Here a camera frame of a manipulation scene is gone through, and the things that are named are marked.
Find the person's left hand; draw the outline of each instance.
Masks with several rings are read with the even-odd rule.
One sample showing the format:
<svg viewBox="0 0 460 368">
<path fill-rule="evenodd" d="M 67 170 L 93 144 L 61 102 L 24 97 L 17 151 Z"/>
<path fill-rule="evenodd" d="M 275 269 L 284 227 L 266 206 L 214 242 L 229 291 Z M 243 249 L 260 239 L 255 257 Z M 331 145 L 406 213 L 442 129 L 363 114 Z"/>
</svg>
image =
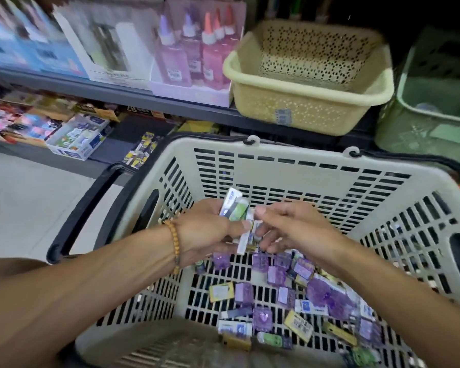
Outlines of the person's left hand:
<svg viewBox="0 0 460 368">
<path fill-rule="evenodd" d="M 212 253 L 235 253 L 236 246 L 224 239 L 239 237 L 251 229 L 250 222 L 221 217 L 223 200 L 203 199 L 174 219 L 179 245 L 180 265 L 189 266 Z"/>
</svg>

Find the fingernail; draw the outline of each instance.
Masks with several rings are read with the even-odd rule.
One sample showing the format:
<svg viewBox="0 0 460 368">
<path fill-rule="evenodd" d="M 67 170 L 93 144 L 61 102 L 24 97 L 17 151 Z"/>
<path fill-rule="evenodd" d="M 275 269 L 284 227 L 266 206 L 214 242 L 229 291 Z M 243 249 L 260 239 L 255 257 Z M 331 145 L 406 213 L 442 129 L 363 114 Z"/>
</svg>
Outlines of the fingernail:
<svg viewBox="0 0 460 368">
<path fill-rule="evenodd" d="M 250 231 L 252 224 L 249 221 L 242 221 L 242 225 L 244 226 L 245 230 Z"/>
<path fill-rule="evenodd" d="M 258 205 L 255 212 L 259 217 L 262 217 L 266 213 L 266 207 L 264 205 Z"/>
</svg>

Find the white plastic shopping basket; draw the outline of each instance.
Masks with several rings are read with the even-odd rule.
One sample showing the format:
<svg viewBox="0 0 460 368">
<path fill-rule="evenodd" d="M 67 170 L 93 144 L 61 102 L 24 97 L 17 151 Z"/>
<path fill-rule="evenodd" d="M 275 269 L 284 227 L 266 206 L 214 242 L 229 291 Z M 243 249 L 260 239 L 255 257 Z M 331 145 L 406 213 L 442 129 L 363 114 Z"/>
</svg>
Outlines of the white plastic shopping basket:
<svg viewBox="0 0 460 368">
<path fill-rule="evenodd" d="M 95 205 L 126 170 L 132 172 L 114 165 L 94 182 L 51 246 L 50 262 L 68 254 Z M 99 232 L 96 248 L 157 225 L 200 199 L 224 198 L 231 186 L 248 196 L 252 206 L 283 199 L 315 204 L 344 234 L 460 304 L 458 185 L 440 169 L 369 157 L 354 147 L 334 153 L 266 144 L 256 136 L 176 134 L 159 144 L 123 188 Z M 273 333 L 292 336 L 291 352 L 222 356 L 212 350 L 218 314 L 234 305 L 233 300 L 210 303 L 208 289 L 227 281 L 255 285 L 256 304 L 273 310 Z M 295 289 L 298 298 L 305 297 L 301 287 Z M 343 366 L 339 352 L 347 347 L 322 331 L 323 317 L 305 315 L 314 327 L 305 345 L 284 326 L 284 310 L 276 305 L 276 298 L 276 289 L 252 273 L 251 256 L 233 256 L 231 267 L 221 272 L 214 271 L 210 261 L 202 276 L 188 267 L 127 300 L 80 335 L 75 348 L 83 360 L 103 367 Z M 377 317 L 385 342 L 379 349 L 382 364 L 423 367 L 381 315 Z M 348 328 L 346 322 L 331 321 Z"/>
</svg>

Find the hand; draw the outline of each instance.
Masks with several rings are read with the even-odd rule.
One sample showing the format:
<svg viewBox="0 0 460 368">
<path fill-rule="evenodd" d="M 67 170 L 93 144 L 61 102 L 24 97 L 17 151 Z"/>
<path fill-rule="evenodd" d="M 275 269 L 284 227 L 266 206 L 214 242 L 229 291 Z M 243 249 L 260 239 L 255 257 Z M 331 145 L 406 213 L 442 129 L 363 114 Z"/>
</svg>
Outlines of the hand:
<svg viewBox="0 0 460 368">
<path fill-rule="evenodd" d="M 223 241 L 251 229 L 247 221 L 220 217 L 223 200 L 203 199 L 174 220 L 178 231 L 181 267 L 189 266 L 212 253 L 235 253 L 236 247 Z"/>
<path fill-rule="evenodd" d="M 310 203 L 282 202 L 256 207 L 256 218 L 263 221 L 256 236 L 264 236 L 259 247 L 269 253 L 297 249 L 332 275 L 337 274 L 341 254 L 351 247 L 350 240 Z"/>
</svg>

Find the person's right hand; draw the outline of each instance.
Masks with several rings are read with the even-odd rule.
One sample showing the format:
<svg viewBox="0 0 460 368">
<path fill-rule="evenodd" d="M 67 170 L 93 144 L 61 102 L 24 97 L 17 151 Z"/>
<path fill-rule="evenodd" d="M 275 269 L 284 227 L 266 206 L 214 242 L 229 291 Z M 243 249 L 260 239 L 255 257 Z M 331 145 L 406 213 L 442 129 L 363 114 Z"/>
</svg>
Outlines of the person's right hand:
<svg viewBox="0 0 460 368">
<path fill-rule="evenodd" d="M 256 218 L 263 221 L 256 231 L 256 236 L 263 236 L 261 249 L 268 253 L 297 249 L 332 275 L 337 275 L 338 263 L 354 245 L 312 204 L 303 201 L 259 205 Z"/>
</svg>

